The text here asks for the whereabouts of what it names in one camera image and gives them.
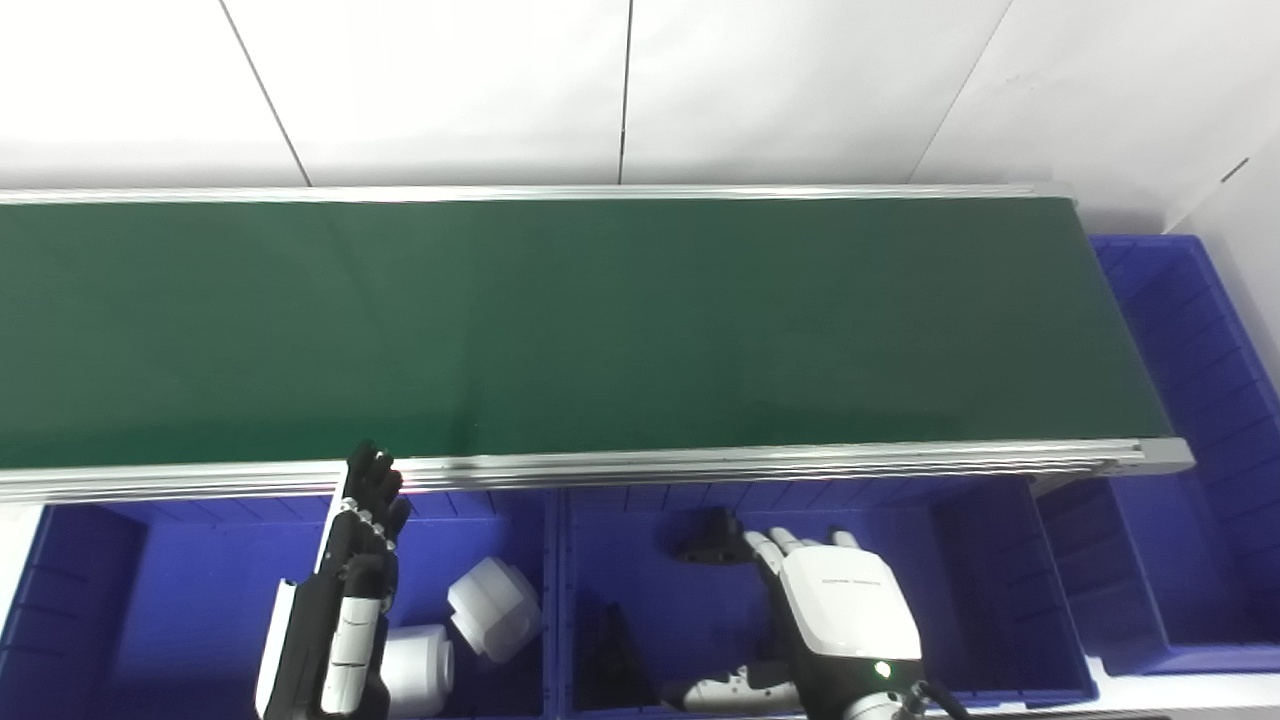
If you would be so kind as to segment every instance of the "white robotic hand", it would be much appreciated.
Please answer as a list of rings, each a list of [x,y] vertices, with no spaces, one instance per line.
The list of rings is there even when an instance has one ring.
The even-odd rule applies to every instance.
[[[399,569],[396,539],[410,503],[401,474],[369,441],[347,460],[329,507],[315,570],[280,580],[259,670],[262,720],[385,720],[379,676]]]
[[[769,588],[787,666],[809,720],[910,720],[929,685],[920,634],[893,571],[846,530],[832,544],[785,528],[744,533]]]

